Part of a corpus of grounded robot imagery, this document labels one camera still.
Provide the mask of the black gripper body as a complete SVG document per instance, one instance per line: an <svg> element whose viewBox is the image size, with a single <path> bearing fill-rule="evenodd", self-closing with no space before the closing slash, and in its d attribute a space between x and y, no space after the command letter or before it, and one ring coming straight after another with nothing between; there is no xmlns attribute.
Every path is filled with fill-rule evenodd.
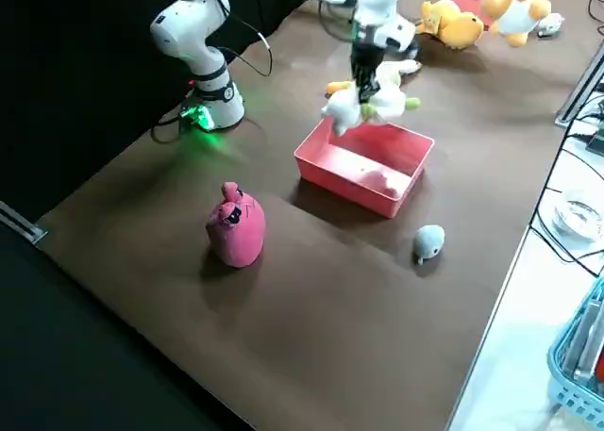
<svg viewBox="0 0 604 431"><path fill-rule="evenodd" d="M354 41L351 49L351 71L373 72L383 60L383 48L364 41Z"/></svg>

